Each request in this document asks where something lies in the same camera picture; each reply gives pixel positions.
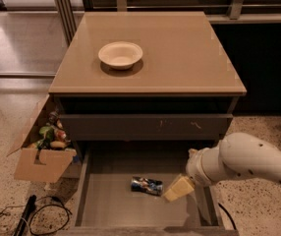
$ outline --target concrete floor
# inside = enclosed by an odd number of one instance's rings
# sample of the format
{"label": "concrete floor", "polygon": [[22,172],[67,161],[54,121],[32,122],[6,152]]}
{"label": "concrete floor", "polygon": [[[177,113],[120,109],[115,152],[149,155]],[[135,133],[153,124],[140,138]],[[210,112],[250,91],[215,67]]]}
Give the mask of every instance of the concrete floor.
{"label": "concrete floor", "polygon": [[[77,22],[82,14],[78,13]],[[67,46],[56,13],[0,12],[0,71],[56,72]],[[6,156],[13,139],[22,129],[36,103],[44,98],[51,79],[0,79],[0,235],[12,235],[28,197],[58,196],[70,210],[77,198],[76,179],[61,179],[46,185],[14,180],[20,153]],[[246,132],[281,149],[281,116],[234,118],[229,133]],[[231,213],[241,236],[281,235],[281,186],[252,179],[224,181],[216,185],[217,198]],[[44,199],[37,202],[49,204]],[[232,228],[222,213],[226,228]],[[60,209],[51,209],[34,223],[37,233],[54,230],[65,222]]]}

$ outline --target box flap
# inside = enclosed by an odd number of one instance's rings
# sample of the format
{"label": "box flap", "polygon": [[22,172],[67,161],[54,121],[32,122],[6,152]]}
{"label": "box flap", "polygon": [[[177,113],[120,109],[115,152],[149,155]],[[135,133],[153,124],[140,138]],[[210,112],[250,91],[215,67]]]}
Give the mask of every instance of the box flap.
{"label": "box flap", "polygon": [[14,179],[56,183],[75,155],[74,151],[22,148]]}
{"label": "box flap", "polygon": [[48,101],[49,97],[50,97],[50,95],[46,95],[45,98],[43,98],[42,100],[40,100],[36,104],[35,108],[33,109],[32,113],[30,115],[30,118],[27,120],[27,122],[25,123],[24,127],[22,128],[22,130],[16,136],[16,138],[15,138],[11,148],[9,149],[9,151],[7,153],[7,156],[9,156],[10,154],[16,152],[17,150],[19,150],[23,146],[25,140],[28,137],[28,134],[29,134],[31,128],[35,124],[39,113],[41,112],[41,110],[45,106],[45,104]]}

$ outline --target brown tabletop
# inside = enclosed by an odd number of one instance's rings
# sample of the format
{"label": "brown tabletop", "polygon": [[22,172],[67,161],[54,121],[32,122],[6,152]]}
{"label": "brown tabletop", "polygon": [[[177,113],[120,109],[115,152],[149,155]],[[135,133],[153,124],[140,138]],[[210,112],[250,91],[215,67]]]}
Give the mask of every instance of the brown tabletop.
{"label": "brown tabletop", "polygon": [[[143,51],[128,71],[98,59],[102,46],[128,41]],[[88,12],[50,93],[244,95],[246,89],[203,12]]]}

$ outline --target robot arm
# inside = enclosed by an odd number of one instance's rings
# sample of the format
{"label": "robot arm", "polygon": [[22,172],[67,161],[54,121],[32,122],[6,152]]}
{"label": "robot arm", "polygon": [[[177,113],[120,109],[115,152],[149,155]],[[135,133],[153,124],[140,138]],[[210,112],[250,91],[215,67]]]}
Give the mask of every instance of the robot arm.
{"label": "robot arm", "polygon": [[245,133],[226,136],[219,146],[190,149],[187,174],[196,185],[263,178],[281,184],[281,151]]}

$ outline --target open cardboard box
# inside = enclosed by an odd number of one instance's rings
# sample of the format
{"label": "open cardboard box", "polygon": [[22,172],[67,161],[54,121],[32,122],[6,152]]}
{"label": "open cardboard box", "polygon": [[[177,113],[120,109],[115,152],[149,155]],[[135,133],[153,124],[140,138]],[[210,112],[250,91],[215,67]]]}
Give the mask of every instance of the open cardboard box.
{"label": "open cardboard box", "polygon": [[21,151],[14,179],[56,183],[61,177],[79,177],[82,165],[74,161],[77,155],[74,151],[27,148],[31,143],[41,139],[39,129],[48,122],[48,114],[54,110],[53,97],[47,95],[35,106],[30,118],[16,137],[7,154]]}

